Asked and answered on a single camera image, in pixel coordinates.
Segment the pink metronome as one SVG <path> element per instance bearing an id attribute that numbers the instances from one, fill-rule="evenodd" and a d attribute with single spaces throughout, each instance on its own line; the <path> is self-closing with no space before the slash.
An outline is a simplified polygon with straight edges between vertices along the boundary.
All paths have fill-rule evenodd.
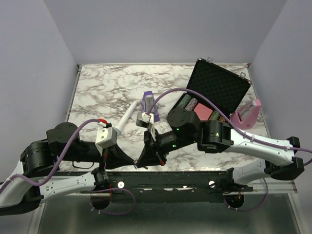
<path id="1" fill-rule="evenodd" d="M 231 115 L 231 122 L 239 129 L 245 130 L 254 127 L 261 109 L 258 99 L 251 100 Z"/>

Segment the orange brown chip stack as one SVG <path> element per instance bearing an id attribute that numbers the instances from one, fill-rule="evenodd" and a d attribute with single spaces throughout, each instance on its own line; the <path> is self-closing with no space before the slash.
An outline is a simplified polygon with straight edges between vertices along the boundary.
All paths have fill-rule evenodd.
<path id="1" fill-rule="evenodd" d="M 220 116 L 218 121 L 221 121 L 221 122 L 228 122 L 227 119 L 224 117 L 224 116 Z"/>

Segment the black poker chip case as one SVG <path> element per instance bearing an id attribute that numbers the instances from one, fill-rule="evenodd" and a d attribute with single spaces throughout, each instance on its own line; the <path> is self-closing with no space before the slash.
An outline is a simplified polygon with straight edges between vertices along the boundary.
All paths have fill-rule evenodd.
<path id="1" fill-rule="evenodd" d="M 251 85 L 248 79 L 199 58 L 186 88 L 209 99 L 229 117 L 235 112 Z"/>

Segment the white microphone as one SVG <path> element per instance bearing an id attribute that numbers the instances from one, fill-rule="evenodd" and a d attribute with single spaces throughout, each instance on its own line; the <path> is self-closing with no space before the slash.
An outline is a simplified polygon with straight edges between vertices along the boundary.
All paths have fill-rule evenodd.
<path id="1" fill-rule="evenodd" d="M 117 135 L 121 135 L 123 132 L 123 129 L 125 127 L 126 122 L 128 121 L 129 117 L 132 115 L 133 111 L 135 110 L 137 106 L 137 101 L 134 101 L 126 110 L 124 115 L 121 117 L 117 125 L 114 127 L 114 129 L 117 132 Z"/>

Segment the purple green chip stack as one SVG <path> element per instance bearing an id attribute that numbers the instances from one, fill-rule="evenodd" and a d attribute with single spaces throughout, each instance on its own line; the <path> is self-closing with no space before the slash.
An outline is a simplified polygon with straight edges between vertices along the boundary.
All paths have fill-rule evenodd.
<path id="1" fill-rule="evenodd" d="M 189 94 L 185 94 L 183 98 L 181 99 L 181 101 L 178 103 L 177 107 L 185 108 L 187 104 L 190 102 L 191 98 L 192 97 Z"/>

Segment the pink playing card deck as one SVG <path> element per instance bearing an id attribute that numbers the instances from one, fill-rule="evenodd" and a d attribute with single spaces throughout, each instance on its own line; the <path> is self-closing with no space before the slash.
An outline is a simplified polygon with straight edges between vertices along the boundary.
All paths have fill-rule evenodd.
<path id="1" fill-rule="evenodd" d="M 201 103 L 197 104 L 193 111 L 197 114 L 201 121 L 208 120 L 213 113 L 212 109 Z"/>

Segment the purple metronome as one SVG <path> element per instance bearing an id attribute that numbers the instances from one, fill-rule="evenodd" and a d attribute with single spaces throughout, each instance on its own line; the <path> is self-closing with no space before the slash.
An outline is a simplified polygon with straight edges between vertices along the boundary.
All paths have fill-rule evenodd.
<path id="1" fill-rule="evenodd" d="M 155 98 L 154 98 L 154 94 L 152 91 L 144 92 L 143 98 L 142 98 L 142 104 L 141 104 L 142 112 L 147 112 L 149 108 L 152 106 L 154 100 Z M 160 117 L 159 117 L 158 108 L 156 105 L 152 108 L 151 113 L 154 114 L 154 122 L 159 122 Z"/>

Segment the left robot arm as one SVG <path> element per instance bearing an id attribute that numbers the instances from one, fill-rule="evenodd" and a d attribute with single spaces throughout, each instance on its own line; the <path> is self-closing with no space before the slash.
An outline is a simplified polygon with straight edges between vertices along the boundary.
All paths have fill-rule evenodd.
<path id="1" fill-rule="evenodd" d="M 14 171 L 0 185 L 2 216 L 31 212 L 58 196 L 110 191 L 106 170 L 134 164 L 117 145 L 115 129 L 103 119 L 90 119 L 80 126 L 64 122 L 46 135 L 23 151 Z M 99 167 L 75 178 L 51 181 L 62 161 L 92 162 Z"/>

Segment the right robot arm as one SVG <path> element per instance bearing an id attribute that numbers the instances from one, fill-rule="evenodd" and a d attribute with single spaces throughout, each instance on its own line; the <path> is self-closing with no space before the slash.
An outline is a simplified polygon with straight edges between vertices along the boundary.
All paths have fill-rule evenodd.
<path id="1" fill-rule="evenodd" d="M 194 111 L 176 107 L 167 115 L 171 131 L 159 134 L 153 130 L 152 116 L 142 115 L 141 125 L 148 127 L 144 133 L 144 148 L 134 161 L 122 150 L 116 156 L 104 154 L 106 167 L 115 169 L 126 165 L 138 168 L 165 165 L 171 151 L 196 143 L 199 151 L 208 154 L 222 152 L 238 153 L 256 157 L 258 160 L 242 167 L 227 170 L 225 187 L 235 191 L 243 185 L 271 177 L 276 180 L 294 180 L 304 170 L 304 162 L 295 156 L 299 140 L 295 137 L 287 140 L 274 140 L 255 136 L 234 129 L 226 122 L 218 120 L 201 121 Z"/>

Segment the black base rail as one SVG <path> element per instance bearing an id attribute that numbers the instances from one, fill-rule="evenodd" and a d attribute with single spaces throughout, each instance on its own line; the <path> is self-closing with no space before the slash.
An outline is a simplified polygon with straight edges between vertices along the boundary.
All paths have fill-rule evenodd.
<path id="1" fill-rule="evenodd" d="M 230 183 L 226 171 L 190 172 L 109 172 L 113 188 L 119 182 L 129 190 L 112 192 L 112 202 L 137 203 L 178 203 L 211 202 L 221 203 L 224 193 L 252 192 L 247 185 Z"/>

